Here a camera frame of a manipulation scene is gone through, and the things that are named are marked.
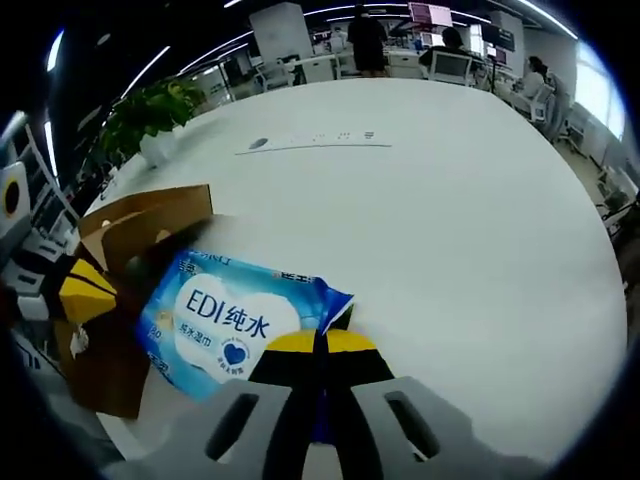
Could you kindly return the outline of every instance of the white table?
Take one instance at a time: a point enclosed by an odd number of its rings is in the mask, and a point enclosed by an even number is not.
[[[366,143],[365,131],[389,146],[237,155],[261,137],[262,149],[341,145],[337,132]],[[175,162],[146,172],[135,157],[108,200],[209,182],[218,216],[197,248],[353,292],[351,328],[491,447],[553,461],[602,404],[626,342],[613,250],[569,166],[493,95],[318,83],[226,105],[178,135]],[[192,405],[152,369],[136,422],[100,418],[135,458]]]

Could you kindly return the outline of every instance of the wet wipes package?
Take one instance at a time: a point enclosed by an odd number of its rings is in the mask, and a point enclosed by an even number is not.
[[[136,335],[165,378],[201,400],[226,380],[249,378],[277,337],[326,332],[352,301],[318,277],[185,250],[142,311]]]

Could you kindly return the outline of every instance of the round table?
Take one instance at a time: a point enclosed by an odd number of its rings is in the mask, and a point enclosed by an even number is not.
[[[552,462],[604,401],[626,345],[613,250],[569,166],[496,97],[316,83],[176,133],[174,161],[149,171],[134,157],[106,201],[209,183],[216,217],[195,248],[354,293],[350,328],[492,448]],[[193,405],[151,369],[137,421],[100,419],[137,458]]]

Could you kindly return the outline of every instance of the white flower pot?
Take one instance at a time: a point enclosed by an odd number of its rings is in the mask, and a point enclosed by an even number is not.
[[[158,132],[152,137],[146,135],[140,140],[140,155],[151,168],[160,167],[173,158],[176,153],[177,140],[173,132]]]

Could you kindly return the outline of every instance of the potted plant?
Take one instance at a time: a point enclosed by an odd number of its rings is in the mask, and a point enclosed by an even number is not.
[[[100,146],[117,165],[139,152],[152,167],[161,165],[175,149],[173,129],[205,101],[202,90],[176,80],[137,89],[114,105]]]

